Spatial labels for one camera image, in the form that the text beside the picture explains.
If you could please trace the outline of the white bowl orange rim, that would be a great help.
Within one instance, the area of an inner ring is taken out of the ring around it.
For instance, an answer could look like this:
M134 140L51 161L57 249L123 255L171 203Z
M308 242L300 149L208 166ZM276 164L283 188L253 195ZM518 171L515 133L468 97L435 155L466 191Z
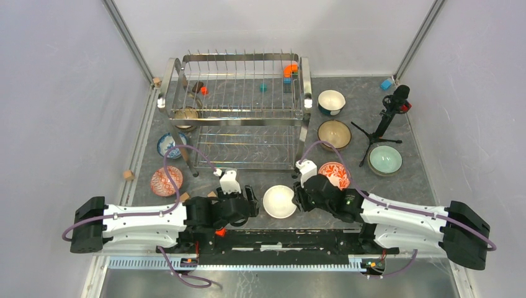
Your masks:
M344 166L338 162L327 162L319 170L319 174L327 177L333 186L346 189L350 186L350 180Z

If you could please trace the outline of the red patterned bowl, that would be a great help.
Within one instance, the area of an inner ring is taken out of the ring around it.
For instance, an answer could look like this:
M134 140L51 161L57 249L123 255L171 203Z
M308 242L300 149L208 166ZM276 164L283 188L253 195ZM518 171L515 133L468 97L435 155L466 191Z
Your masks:
M181 188L184 177L179 168L174 166L167 167L172 180L176 183L178 189ZM150 181L150 188L152 192L161 197L170 197L176 194L175 187L168 178L164 168L160 168L154 172Z

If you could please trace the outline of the pink speckled bowl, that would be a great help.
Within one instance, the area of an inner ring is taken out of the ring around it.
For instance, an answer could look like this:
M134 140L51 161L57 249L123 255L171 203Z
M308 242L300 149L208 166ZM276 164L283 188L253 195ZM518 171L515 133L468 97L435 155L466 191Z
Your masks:
M337 150L343 150L351 143L352 132L339 120L327 120L318 127L318 140L330 143Z

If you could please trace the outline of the pale green bowl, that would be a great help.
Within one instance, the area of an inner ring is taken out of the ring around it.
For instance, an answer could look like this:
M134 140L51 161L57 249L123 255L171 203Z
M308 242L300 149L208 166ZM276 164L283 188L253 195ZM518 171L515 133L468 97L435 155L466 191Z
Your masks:
M392 176L403 165L400 152L390 146L380 145L373 148L366 157L369 168L379 176Z

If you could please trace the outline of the blue floral bowl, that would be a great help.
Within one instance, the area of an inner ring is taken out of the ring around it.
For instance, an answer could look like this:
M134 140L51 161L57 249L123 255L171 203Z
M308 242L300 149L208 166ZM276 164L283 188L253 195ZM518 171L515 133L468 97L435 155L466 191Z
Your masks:
M173 148L174 146L176 145L175 143L175 140L173 139L173 137L171 136L170 133L165 133L162 137L159 138L157 144L156 144L156 149L157 149L157 152L160 156L164 157L166 152ZM168 158L169 159L178 159L182 156L182 153L181 151L177 148L173 151L170 152L170 154L168 154Z

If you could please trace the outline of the black patterned bowl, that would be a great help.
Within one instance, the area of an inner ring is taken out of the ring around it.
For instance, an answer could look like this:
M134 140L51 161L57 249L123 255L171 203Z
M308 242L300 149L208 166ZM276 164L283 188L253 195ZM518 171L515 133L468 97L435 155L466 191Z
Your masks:
M178 109L174 112L175 119L185 119L192 120L198 119L200 117L200 112L193 107L185 107L183 109ZM191 132L196 129L196 126L192 125L176 125L176 127L183 132Z

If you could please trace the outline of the teal and white bowl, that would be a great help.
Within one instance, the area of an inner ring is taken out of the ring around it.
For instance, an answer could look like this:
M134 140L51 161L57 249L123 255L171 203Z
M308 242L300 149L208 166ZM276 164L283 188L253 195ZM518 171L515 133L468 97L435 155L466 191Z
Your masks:
M318 96L318 110L324 115L338 115L345 104L344 95L336 90L325 90Z

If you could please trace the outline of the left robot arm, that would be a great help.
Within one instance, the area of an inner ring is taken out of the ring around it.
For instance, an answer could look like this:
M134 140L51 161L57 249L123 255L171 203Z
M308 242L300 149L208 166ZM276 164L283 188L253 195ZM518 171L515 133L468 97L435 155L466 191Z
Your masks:
M70 242L70 252L77 254L133 245L168 253L198 253L225 236L228 225L242 227L258 214L259 200L249 185L240 193L218 189L215 197L196 196L157 206L125 207L97 196L75 211L74 224L63 239Z

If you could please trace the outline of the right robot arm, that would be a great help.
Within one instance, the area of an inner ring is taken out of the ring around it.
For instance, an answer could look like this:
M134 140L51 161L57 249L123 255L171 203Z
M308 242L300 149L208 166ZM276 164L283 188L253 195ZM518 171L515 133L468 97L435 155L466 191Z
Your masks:
M445 253L457 265L482 271L491 249L490 226L460 201L448 206L415 205L355 188L339 189L317 174L293 183L294 204L303 212L321 209L346 223L360 223L362 251L380 248Z

